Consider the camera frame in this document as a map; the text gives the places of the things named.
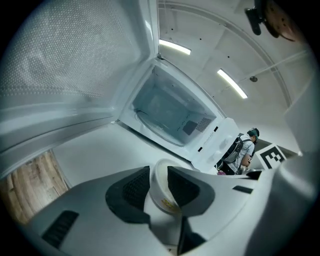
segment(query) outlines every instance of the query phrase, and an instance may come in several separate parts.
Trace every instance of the man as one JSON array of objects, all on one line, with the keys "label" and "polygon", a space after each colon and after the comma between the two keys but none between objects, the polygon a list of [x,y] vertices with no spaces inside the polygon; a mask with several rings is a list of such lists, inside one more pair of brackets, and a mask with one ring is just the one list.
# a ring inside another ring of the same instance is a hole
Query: man
[{"label": "man", "polygon": [[246,134],[242,135],[240,139],[243,141],[243,146],[239,152],[239,155],[233,162],[224,162],[220,170],[226,175],[236,175],[241,165],[248,167],[253,157],[255,144],[258,142],[259,136],[260,133],[257,128],[252,128]]}]

